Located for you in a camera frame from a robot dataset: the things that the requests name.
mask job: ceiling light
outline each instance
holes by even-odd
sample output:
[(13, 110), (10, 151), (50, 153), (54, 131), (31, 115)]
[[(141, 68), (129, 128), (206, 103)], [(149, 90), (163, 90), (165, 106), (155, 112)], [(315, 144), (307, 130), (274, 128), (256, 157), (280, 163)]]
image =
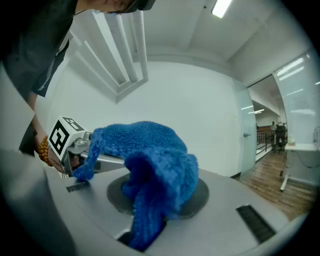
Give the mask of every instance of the ceiling light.
[(299, 58), (296, 61), (290, 63), (287, 66), (284, 66), (282, 69), (278, 70), (278, 72), (276, 73), (277, 76), (281, 76), (282, 74), (284, 74), (285, 72), (287, 72), (288, 70), (292, 69), (293, 67), (295, 67), (296, 65), (300, 64), (304, 62), (304, 58)]
[(246, 107), (241, 108), (241, 110), (246, 110), (246, 109), (250, 109), (250, 108), (253, 108), (253, 107), (254, 107), (254, 105), (252, 105), (252, 106), (246, 106)]
[(253, 111), (253, 112), (249, 112), (248, 114), (260, 114), (262, 111), (265, 111), (264, 109), (260, 109), (260, 110), (257, 110), (257, 111)]
[(294, 92), (291, 92), (291, 93), (287, 94), (287, 96), (289, 96), (289, 95), (291, 95), (291, 94), (295, 94), (295, 93), (301, 92), (301, 91), (303, 91), (303, 90), (304, 90), (304, 89), (296, 90), (296, 91), (294, 91)]
[(291, 113), (298, 113), (298, 114), (302, 114), (302, 115), (311, 115), (311, 116), (316, 115), (316, 112), (312, 109), (297, 109), (297, 110), (292, 110), (290, 112)]
[(225, 12), (228, 9), (231, 1), (232, 0), (217, 0), (212, 9), (212, 14), (222, 18), (225, 15)]
[(300, 72), (300, 71), (302, 71), (302, 70), (304, 70), (304, 69), (305, 69), (305, 66), (299, 67), (299, 68), (297, 68), (295, 71), (292, 71), (292, 72), (289, 73), (289, 74), (286, 74), (286, 75), (284, 75), (284, 76), (281, 76), (281, 77), (279, 78), (279, 81), (282, 81), (282, 80), (284, 80), (284, 79), (286, 79), (286, 78), (288, 78), (288, 77), (291, 77), (291, 76), (293, 76), (294, 74), (296, 74), (296, 73), (298, 73), (298, 72)]

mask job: railing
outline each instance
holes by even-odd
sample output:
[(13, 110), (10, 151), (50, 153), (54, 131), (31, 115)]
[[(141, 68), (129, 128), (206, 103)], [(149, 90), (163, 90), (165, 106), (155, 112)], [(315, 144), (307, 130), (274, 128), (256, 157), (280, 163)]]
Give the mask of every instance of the railing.
[(261, 150), (260, 152), (256, 153), (256, 155), (260, 154), (261, 152), (266, 152), (268, 148), (272, 147), (272, 145), (275, 143), (275, 134), (274, 132), (272, 131), (263, 131), (263, 132), (258, 132), (256, 134), (256, 143), (257, 143), (257, 146), (264, 143), (263, 146), (261, 147), (257, 147), (257, 151), (258, 150)]

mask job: glass door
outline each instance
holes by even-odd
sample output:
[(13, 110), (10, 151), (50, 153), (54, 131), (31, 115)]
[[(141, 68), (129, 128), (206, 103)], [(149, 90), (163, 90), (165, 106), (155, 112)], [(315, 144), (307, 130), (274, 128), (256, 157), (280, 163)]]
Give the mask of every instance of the glass door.
[(254, 106), (248, 88), (241, 82), (233, 79), (235, 96), (241, 123), (242, 152), (240, 166), (242, 179), (255, 168), (257, 154), (257, 126)]

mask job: blue knitted cloth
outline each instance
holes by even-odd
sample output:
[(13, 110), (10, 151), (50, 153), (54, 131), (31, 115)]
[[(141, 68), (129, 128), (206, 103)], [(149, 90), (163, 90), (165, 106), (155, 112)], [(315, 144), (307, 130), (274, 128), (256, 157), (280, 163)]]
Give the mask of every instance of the blue knitted cloth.
[(174, 130), (142, 121), (98, 128), (91, 137), (88, 158), (73, 173), (78, 180), (94, 176), (99, 154), (125, 159), (129, 181), (122, 192), (133, 200), (134, 219), (129, 246), (144, 251), (175, 218), (198, 184), (198, 163)]

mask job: wooden bead bracelet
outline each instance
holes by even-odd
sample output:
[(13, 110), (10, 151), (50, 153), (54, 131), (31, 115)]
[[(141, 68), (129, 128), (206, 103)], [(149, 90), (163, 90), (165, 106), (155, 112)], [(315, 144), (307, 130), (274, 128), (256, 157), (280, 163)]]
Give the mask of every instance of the wooden bead bracelet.
[(48, 136), (45, 136), (38, 148), (38, 154), (42, 161), (44, 161), (48, 166), (52, 167), (48, 159), (48, 151)]

